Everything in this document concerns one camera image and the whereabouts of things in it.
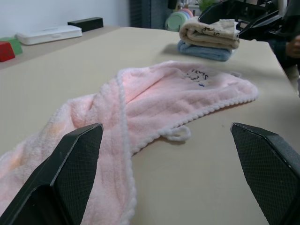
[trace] stacked plates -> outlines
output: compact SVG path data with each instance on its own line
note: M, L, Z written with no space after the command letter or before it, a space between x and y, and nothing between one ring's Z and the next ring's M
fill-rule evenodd
M188 8L182 8L172 13L165 21L165 29L178 32L186 20L193 17L193 13Z

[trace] table surface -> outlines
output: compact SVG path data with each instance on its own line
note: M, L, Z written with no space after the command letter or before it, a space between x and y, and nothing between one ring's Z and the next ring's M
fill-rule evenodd
M267 43L241 40L224 63L178 54L178 40L178 33L164 30L104 27L24 46L22 55L0 64L0 154L41 129L67 99L97 92L119 69L202 62L242 73L260 96L190 122L192 137L185 144L158 139L133 156L138 203L131 224L267 225L243 176L230 126L273 131L300 152L300 101Z

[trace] white wall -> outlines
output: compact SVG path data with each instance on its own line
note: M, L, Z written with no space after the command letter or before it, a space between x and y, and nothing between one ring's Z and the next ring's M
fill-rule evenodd
M0 0L0 37L95 16L104 25L129 26L128 0Z

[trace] folded towel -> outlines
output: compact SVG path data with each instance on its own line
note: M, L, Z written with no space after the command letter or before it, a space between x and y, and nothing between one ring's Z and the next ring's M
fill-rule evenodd
M97 172L81 224L128 225L136 205L132 154L160 136L185 141L184 124L257 95L249 81L198 63L122 70L97 94L67 101L40 132L0 158L0 215L63 135L101 122Z
M233 19L220 20L208 25L198 22L198 17L195 16L182 25L179 36L191 45L232 50L239 47L238 33Z
M234 51L221 48L209 48L196 45L187 45L183 40L180 40L178 42L177 50L183 54L193 55L196 57L217 61L227 61Z

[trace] pink microfiber towel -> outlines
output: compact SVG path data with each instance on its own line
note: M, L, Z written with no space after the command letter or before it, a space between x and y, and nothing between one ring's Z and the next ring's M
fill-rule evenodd
M100 122L97 173L82 224L128 225L136 205L132 154L160 136L185 141L191 134L184 124L257 95L249 81L196 63L124 69L99 93L67 101L40 132L0 158L0 214L63 135Z

